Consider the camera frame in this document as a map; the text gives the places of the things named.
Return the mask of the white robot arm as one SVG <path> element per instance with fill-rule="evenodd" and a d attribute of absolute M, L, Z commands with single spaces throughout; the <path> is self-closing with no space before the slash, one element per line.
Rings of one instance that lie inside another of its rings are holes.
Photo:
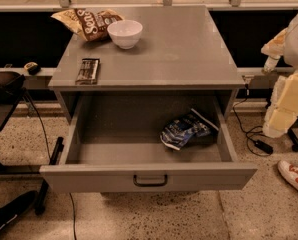
<path fill-rule="evenodd" d="M 298 118 L 298 14 L 288 27 L 266 43 L 261 52 L 268 56 L 262 73 L 271 73 L 280 58 L 293 67 L 294 72 L 280 76 L 274 85 L 271 105 L 267 109 L 263 133 L 270 138 L 285 134 Z"/>

